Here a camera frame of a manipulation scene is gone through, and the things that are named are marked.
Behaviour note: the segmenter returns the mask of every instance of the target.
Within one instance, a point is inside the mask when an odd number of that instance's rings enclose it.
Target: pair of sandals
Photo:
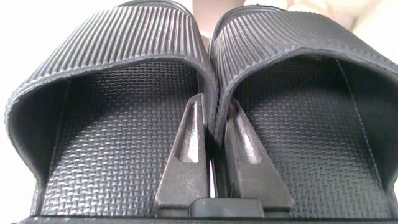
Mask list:
[[[397,86],[397,65],[324,16],[236,8],[207,55],[185,8],[138,0],[82,23],[6,127],[33,217],[205,217],[246,198],[246,217],[391,219]]]

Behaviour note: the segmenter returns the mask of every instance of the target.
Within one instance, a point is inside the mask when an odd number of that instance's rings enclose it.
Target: black slide sandal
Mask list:
[[[6,108],[11,141],[38,180],[32,214],[187,216],[192,201],[208,197],[204,135],[213,132],[217,94],[198,27],[182,6],[133,1],[87,19]],[[197,141],[197,170],[181,156],[190,147],[179,143],[189,138],[184,131],[200,136],[188,139]],[[177,161],[167,161],[172,146]],[[178,193],[181,204],[155,199],[160,182],[170,185],[166,163],[181,163],[175,175],[196,183],[183,189],[191,198]]]
[[[397,65],[324,16],[262,6],[227,12],[209,49],[221,85],[219,197],[245,194],[245,181],[265,173],[253,166],[242,175],[235,166],[245,153],[256,158],[260,147],[245,146],[258,140],[294,199],[289,217],[397,218]],[[233,98],[247,123],[228,111]],[[236,139],[248,143],[230,143]],[[275,194],[263,185],[250,193]]]

